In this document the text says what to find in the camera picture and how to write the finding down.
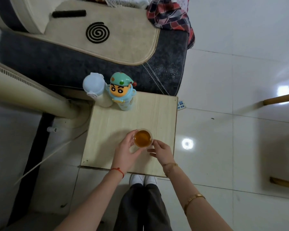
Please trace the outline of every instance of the white thermos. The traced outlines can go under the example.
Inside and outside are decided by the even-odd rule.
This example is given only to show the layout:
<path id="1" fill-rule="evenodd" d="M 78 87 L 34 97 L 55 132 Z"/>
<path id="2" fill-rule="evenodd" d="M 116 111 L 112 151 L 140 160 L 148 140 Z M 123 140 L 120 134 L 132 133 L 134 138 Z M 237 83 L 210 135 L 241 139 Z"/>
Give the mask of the white thermos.
<path id="1" fill-rule="evenodd" d="M 104 80 L 104 76 L 100 73 L 90 73 L 85 77 L 83 89 L 99 106 L 110 107 L 113 104 L 112 98 L 108 93 L 107 83 Z"/>

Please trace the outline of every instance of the red string bracelet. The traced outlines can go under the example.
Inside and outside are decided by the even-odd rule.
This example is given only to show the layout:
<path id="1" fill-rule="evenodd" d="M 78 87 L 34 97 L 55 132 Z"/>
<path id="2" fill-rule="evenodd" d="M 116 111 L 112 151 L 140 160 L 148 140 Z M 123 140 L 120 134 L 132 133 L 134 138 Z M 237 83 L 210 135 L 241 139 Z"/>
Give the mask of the red string bracelet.
<path id="1" fill-rule="evenodd" d="M 124 173 L 120 170 L 120 168 L 111 168 L 110 170 L 118 170 L 120 173 L 122 173 L 122 175 L 123 175 L 123 177 L 122 178 L 124 178 Z"/>

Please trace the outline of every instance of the tea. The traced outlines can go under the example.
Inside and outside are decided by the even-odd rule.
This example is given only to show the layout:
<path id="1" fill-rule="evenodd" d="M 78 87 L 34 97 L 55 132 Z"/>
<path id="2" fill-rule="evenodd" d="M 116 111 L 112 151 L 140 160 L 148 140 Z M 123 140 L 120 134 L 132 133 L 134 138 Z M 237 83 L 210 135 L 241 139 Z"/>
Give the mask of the tea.
<path id="1" fill-rule="evenodd" d="M 152 143 L 152 138 L 149 132 L 140 130 L 134 135 L 134 143 L 137 147 L 148 147 Z"/>

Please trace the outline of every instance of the white sneaker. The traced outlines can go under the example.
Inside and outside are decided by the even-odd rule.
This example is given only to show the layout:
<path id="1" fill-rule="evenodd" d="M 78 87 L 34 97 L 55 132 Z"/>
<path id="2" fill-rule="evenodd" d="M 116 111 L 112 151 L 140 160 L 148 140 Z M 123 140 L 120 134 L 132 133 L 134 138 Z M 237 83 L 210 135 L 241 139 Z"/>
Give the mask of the white sneaker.
<path id="1" fill-rule="evenodd" d="M 156 179 L 156 177 L 153 177 L 153 176 L 146 176 L 144 178 L 144 185 L 148 185 L 148 184 L 154 184 L 154 185 L 158 185 L 158 181 Z"/>
<path id="2" fill-rule="evenodd" d="M 143 185 L 144 180 L 145 180 L 144 175 L 132 174 L 129 179 L 129 186 L 132 186 L 137 183 L 140 183 L 141 185 Z"/>

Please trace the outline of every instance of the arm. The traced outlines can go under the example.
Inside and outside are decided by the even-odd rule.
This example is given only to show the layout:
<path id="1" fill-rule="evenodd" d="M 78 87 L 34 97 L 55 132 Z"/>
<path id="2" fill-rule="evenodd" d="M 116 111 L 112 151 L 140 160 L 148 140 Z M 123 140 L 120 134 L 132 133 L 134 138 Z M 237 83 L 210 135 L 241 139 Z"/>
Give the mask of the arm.
<path id="1" fill-rule="evenodd" d="M 126 174 L 133 166 L 143 148 L 135 153 L 129 151 L 133 143 L 133 136 L 137 130 L 129 132 L 116 147 L 111 168 L 120 168 Z M 109 171 L 102 182 L 93 190 L 89 198 L 69 214 L 55 231 L 93 231 L 96 230 L 108 203 L 122 180 L 122 173 L 118 170 Z"/>
<path id="2" fill-rule="evenodd" d="M 175 163 L 170 147 L 159 140 L 153 141 L 154 149 L 148 149 L 151 156 L 158 159 L 163 166 L 165 174 L 170 179 L 179 202 L 184 209 L 189 198 L 195 194 L 200 194 L 183 170 L 174 166 Z M 212 208 L 212 206 L 202 197 L 193 199 L 186 211 L 186 217 L 192 231 L 231 231 L 223 218 Z"/>

